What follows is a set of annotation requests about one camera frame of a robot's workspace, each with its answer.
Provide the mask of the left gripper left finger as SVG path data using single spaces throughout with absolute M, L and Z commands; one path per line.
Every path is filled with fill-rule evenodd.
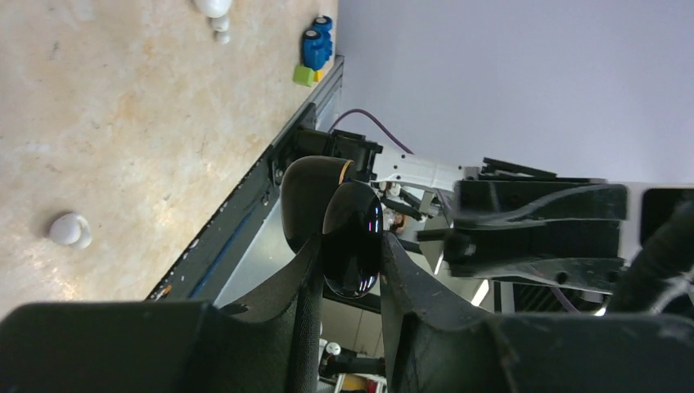
M 33 303 L 1 323 L 4 392 L 313 392 L 320 241 L 242 298 Z

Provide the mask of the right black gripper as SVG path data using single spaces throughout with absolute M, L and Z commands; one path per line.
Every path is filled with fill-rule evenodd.
M 629 189 L 616 183 L 533 180 L 460 181 L 456 225 L 542 225 L 553 221 L 627 219 Z M 432 269 L 448 264 L 456 278 L 484 278 L 565 288 L 613 288 L 608 313 L 659 314 L 693 287 L 693 190 L 650 188 L 641 198 L 641 250 L 620 275 L 620 231 L 608 224 L 496 230 L 427 229 L 421 246 L 440 249 Z

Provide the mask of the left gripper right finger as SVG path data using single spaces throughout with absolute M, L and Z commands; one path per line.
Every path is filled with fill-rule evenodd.
M 381 320 L 391 392 L 690 392 L 693 323 L 660 314 L 492 314 L 387 233 Z

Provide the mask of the black charging case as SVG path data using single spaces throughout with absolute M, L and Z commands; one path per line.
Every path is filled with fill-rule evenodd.
M 372 187 L 357 178 L 353 160 L 302 157 L 281 184 L 282 226 L 294 252 L 314 236 L 321 242 L 325 283 L 338 296 L 367 295 L 380 275 L 383 208 Z

